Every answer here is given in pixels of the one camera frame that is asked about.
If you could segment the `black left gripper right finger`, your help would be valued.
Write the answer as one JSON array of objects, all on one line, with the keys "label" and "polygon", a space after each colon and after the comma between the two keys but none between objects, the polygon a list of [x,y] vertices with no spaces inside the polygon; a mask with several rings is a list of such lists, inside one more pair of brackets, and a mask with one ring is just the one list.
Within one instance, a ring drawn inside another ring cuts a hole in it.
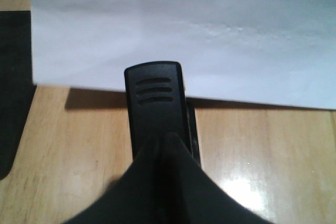
[{"label": "black left gripper right finger", "polygon": [[162,194],[170,223],[268,223],[223,192],[177,133],[167,133],[161,151]]}]

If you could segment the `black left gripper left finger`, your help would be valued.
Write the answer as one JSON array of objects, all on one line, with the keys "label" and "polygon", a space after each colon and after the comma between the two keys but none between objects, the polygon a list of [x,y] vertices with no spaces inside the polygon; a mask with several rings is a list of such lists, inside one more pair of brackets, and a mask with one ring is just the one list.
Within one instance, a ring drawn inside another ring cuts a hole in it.
[{"label": "black left gripper left finger", "polygon": [[150,136],[108,191],[66,223],[160,223],[157,213],[159,140]]}]

